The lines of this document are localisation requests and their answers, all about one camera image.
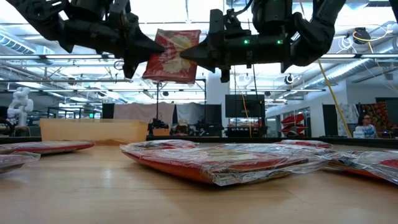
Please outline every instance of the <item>table surface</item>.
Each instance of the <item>table surface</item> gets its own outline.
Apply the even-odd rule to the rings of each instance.
[[[118,147],[97,146],[42,156],[1,175],[0,204],[2,224],[396,224],[398,186],[320,170],[217,187],[140,166]]]

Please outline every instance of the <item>ceiling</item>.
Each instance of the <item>ceiling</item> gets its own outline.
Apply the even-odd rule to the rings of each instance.
[[[131,0],[132,12],[139,16],[139,22],[141,31],[154,39],[157,29],[163,30],[192,30],[199,29],[202,32],[201,40],[205,38],[205,34],[208,30],[208,20],[210,15],[210,9],[221,9],[224,12],[231,7],[230,4],[226,4],[225,0],[202,0],[202,1],[186,1],[186,0],[145,0],[136,1]],[[294,11],[301,11],[299,1],[294,0]],[[304,2],[304,11],[307,19],[310,19],[312,13],[311,1]],[[234,0],[234,7],[236,9],[242,9],[245,0]],[[342,48],[342,40],[347,32],[353,30],[355,27],[366,27],[369,32],[372,32],[372,38],[381,37],[386,33],[387,27],[385,24],[389,21],[395,21],[394,14],[390,7],[366,7],[369,1],[366,0],[347,0],[347,4],[341,10],[338,20],[336,22],[336,34],[333,45],[329,51],[330,54],[335,53],[351,53],[353,49],[358,52],[368,51],[367,45],[353,44],[347,50]],[[8,34],[13,35],[15,38],[25,42],[29,46],[36,47],[38,45],[45,46],[52,50],[55,54],[67,54],[57,42],[45,40],[40,34],[30,26],[26,20],[6,1],[0,2],[0,29]],[[250,11],[239,16],[239,20],[242,22],[244,29],[250,28],[252,33],[256,33],[254,27],[250,21],[252,14]],[[389,33],[386,38],[382,38],[374,45],[380,44],[398,32],[396,25],[389,27]],[[16,54],[17,52],[10,51],[4,47],[0,47],[2,54]],[[76,46],[73,49],[73,54],[95,54],[92,49]],[[107,62],[103,60],[54,60],[53,65],[44,68],[39,67],[39,64],[33,61],[7,61],[17,66],[24,65],[23,69],[28,69],[38,75],[44,76],[45,70],[48,74],[53,74],[52,78],[76,78],[76,79],[123,79],[123,73],[114,68],[114,60]],[[325,63],[324,67],[329,68],[336,65],[336,63],[330,62]],[[278,88],[284,84],[284,74],[280,73],[280,64],[262,64],[254,66],[257,78],[257,87],[261,88]],[[69,85],[67,83],[58,83],[54,88],[66,88],[66,89],[82,89],[82,88],[98,88],[98,89],[126,89],[136,90],[134,92],[119,92],[113,93],[113,96],[108,96],[110,99],[119,101],[123,99],[124,102],[142,102],[142,103],[153,103],[156,99],[156,85],[147,80],[142,80],[140,77],[146,69],[146,63],[142,63],[132,80],[132,82],[117,82],[117,83],[77,83],[76,85]],[[235,66],[233,71],[237,74],[236,84],[242,89],[254,88],[253,82],[253,70],[246,69],[246,66]],[[311,64],[307,67],[296,67],[292,66],[287,70],[287,73],[291,73],[296,77],[296,82],[304,82],[305,76],[308,73],[319,73],[319,67],[316,63]],[[206,78],[208,71],[204,68],[198,67],[197,78]],[[234,79],[231,77],[231,89],[234,88]],[[48,85],[42,85],[41,88],[49,88]],[[182,85],[168,83],[162,86],[163,91],[168,91],[169,95],[164,96],[160,94],[160,99],[164,101],[174,101],[176,103],[185,103],[188,101],[201,102],[204,100],[205,94],[203,82],[197,82],[195,85]],[[103,100],[98,95],[90,95],[90,101],[94,99]]]

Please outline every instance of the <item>woman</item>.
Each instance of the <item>woman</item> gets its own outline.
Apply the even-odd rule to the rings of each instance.
[[[358,118],[358,126],[355,131],[361,131],[365,134],[365,138],[377,138],[376,128],[371,125],[371,117],[367,114],[361,115]]]

